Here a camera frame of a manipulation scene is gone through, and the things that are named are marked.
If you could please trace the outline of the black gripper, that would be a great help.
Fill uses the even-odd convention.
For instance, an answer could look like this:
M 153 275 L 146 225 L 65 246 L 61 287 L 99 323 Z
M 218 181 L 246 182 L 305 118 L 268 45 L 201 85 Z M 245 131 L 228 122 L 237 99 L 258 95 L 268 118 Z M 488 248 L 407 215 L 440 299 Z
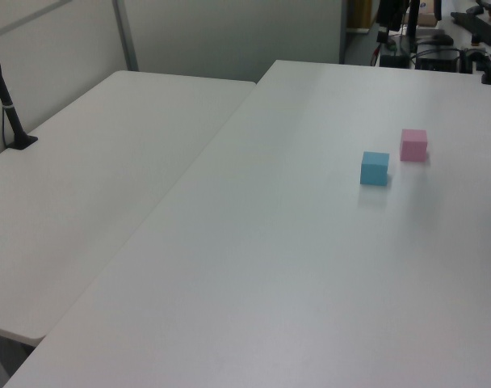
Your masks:
M 403 15 L 403 0 L 380 0 L 376 18 L 376 22 L 380 25 L 376 37 L 378 43 L 388 42 L 389 28 L 392 32 L 402 33 Z

